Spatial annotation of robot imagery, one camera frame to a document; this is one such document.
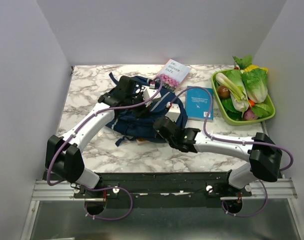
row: pink book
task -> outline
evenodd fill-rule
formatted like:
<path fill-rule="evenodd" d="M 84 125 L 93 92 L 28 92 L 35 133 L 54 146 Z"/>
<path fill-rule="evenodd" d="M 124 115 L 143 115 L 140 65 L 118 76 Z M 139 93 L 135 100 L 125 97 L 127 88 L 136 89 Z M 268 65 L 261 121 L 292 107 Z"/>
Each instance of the pink book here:
<path fill-rule="evenodd" d="M 163 80 L 163 87 L 175 91 L 187 79 L 191 68 L 170 59 L 156 77 Z"/>

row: robotic arm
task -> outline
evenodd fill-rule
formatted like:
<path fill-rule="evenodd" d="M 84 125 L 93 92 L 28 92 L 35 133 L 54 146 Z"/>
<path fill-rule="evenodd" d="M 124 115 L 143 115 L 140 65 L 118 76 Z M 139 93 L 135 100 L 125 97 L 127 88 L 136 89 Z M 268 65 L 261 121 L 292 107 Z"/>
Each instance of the robotic arm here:
<path fill-rule="evenodd" d="M 148 99 L 156 90 L 142 87 L 139 93 L 133 96 L 135 79 L 131 77 L 122 76 L 119 84 L 109 93 L 102 95 L 91 112 L 81 120 L 74 128 L 65 133 L 62 137 L 53 135 L 47 144 L 46 167 L 53 159 L 57 150 L 64 144 L 69 136 L 74 137 L 66 144 L 65 148 L 59 153 L 52 171 L 63 179 L 71 183 L 78 183 L 90 189 L 96 187 L 100 180 L 100 176 L 91 170 L 85 168 L 82 151 L 89 141 L 98 133 L 98 131 L 114 119 L 122 110 L 107 110 L 104 113 L 95 114 L 88 123 L 87 119 L 99 110 L 107 109 L 109 107 L 129 106 L 136 103 L 141 103 Z M 146 105 L 133 108 L 133 113 L 137 116 L 143 116 L 148 112 Z M 228 173 L 227 184 L 237 190 L 243 188 L 245 185 L 260 179 L 267 182 L 277 181 L 279 174 L 280 160 L 282 152 L 278 149 L 262 145 L 250 144 L 235 144 L 226 143 L 214 140 L 207 137 L 200 129 L 184 128 L 180 129 L 174 121 L 175 116 L 178 116 L 176 108 L 170 108 L 166 116 L 159 118 L 153 125 L 158 134 L 167 140 L 172 148 L 178 149 L 182 152 L 212 152 L 223 155 L 236 157 L 247 161 L 247 163 L 238 169 L 231 170 Z M 75 134 L 75 129 L 84 125 Z M 226 140 L 237 140 L 241 142 L 264 142 L 273 144 L 270 138 L 263 134 L 257 133 L 255 137 L 231 137 L 219 136 Z"/>

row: marble table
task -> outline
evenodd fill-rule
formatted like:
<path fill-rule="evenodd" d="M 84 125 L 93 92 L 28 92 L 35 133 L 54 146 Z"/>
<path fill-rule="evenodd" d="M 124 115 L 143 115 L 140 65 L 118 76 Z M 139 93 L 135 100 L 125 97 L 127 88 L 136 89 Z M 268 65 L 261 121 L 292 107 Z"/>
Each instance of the marble table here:
<path fill-rule="evenodd" d="M 180 87 L 211 87 L 214 72 L 230 69 L 228 65 L 191 65 L 188 79 Z M 59 136 L 73 128 L 97 103 L 103 93 L 115 85 L 108 74 L 113 72 L 118 79 L 121 75 L 141 75 L 153 78 L 162 65 L 97 65 L 76 66 L 62 115 Z M 202 129 L 203 122 L 188 120 L 187 127 Z M 262 132 L 261 124 L 230 126 L 222 118 L 214 100 L 214 120 L 207 124 L 207 130 L 215 134 L 245 137 Z M 123 141 L 115 146 L 122 136 L 104 127 L 83 151 L 85 166 L 99 173 L 154 173 L 154 172 L 210 172 L 236 169 L 245 162 L 237 158 L 203 152 L 183 153 L 172 149 L 166 143 L 144 143 Z"/>

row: green bowl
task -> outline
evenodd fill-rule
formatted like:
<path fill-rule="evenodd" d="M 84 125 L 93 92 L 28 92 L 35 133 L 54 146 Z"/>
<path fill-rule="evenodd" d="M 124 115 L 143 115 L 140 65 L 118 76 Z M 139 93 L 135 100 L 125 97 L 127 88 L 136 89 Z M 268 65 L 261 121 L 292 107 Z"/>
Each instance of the green bowl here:
<path fill-rule="evenodd" d="M 212 75 L 213 93 L 214 93 L 215 99 L 216 99 L 216 101 L 217 101 L 218 108 L 221 110 L 221 113 L 222 113 L 222 115 L 223 115 L 224 120 L 225 120 L 228 124 L 230 124 L 230 125 L 232 125 L 232 126 L 244 126 L 244 125 L 256 124 L 256 123 L 259 123 L 259 122 L 262 122 L 262 121 L 265 121 L 265 120 L 267 120 L 267 119 L 272 118 L 272 117 L 275 115 L 275 107 L 274 107 L 274 104 L 272 103 L 272 100 L 271 100 L 271 98 L 270 98 L 270 96 L 269 96 L 268 94 L 267 94 L 267 97 L 266 97 L 264 103 L 267 104 L 267 105 L 269 105 L 269 106 L 271 107 L 271 109 L 272 109 L 272 113 L 271 113 L 270 116 L 267 116 L 267 117 L 265 117 L 265 118 L 260 118 L 260 119 L 257 119 L 257 120 L 251 120 L 251 121 L 235 121 L 235 120 L 231 119 L 231 118 L 227 115 L 227 113 L 226 113 L 226 111 L 225 111 L 225 109 L 224 109 L 224 107 L 223 107 L 223 105 L 222 105 L 222 102 L 221 102 L 220 98 L 218 97 L 217 91 L 216 91 L 216 87 L 215 87 L 216 79 L 215 79 L 215 76 L 216 76 L 218 73 L 225 73 L 225 72 L 228 72 L 228 71 L 231 71 L 231 70 L 232 70 L 232 69 L 223 70 L 223 71 L 218 71 L 218 72 L 216 72 L 216 73 L 214 73 L 214 74 Z"/>

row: blue backpack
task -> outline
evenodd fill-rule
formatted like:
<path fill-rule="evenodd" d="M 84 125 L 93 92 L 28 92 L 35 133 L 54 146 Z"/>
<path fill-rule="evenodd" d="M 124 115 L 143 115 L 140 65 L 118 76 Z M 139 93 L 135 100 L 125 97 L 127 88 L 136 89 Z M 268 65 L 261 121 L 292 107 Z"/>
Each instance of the blue backpack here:
<path fill-rule="evenodd" d="M 110 73 L 109 76 L 115 84 L 118 83 L 112 73 Z M 149 86 L 149 81 L 152 81 L 151 79 L 142 76 L 135 76 L 133 78 L 135 78 L 137 82 L 142 86 Z M 135 92 L 138 90 L 138 87 L 140 87 L 139 84 L 136 85 L 134 89 Z M 159 88 L 159 83 L 155 84 L 155 88 Z M 116 141 L 116 146 L 119 146 L 121 142 L 125 139 L 128 139 L 130 141 L 134 141 L 136 139 L 145 139 L 153 143 L 166 142 L 156 133 L 155 129 L 153 128 L 153 123 L 158 118 L 166 115 L 166 113 L 168 112 L 166 104 L 175 98 L 175 93 L 164 87 L 162 88 L 160 93 L 162 96 L 161 100 L 151 103 L 150 112 L 146 117 L 136 118 L 130 111 L 125 111 L 120 113 L 115 119 L 106 124 L 108 128 L 117 131 L 122 135 L 125 135 L 124 137 Z M 187 122 L 185 108 L 180 99 L 177 99 L 174 103 L 178 104 L 181 110 L 181 114 L 178 117 L 176 124 L 180 128 L 184 128 Z"/>

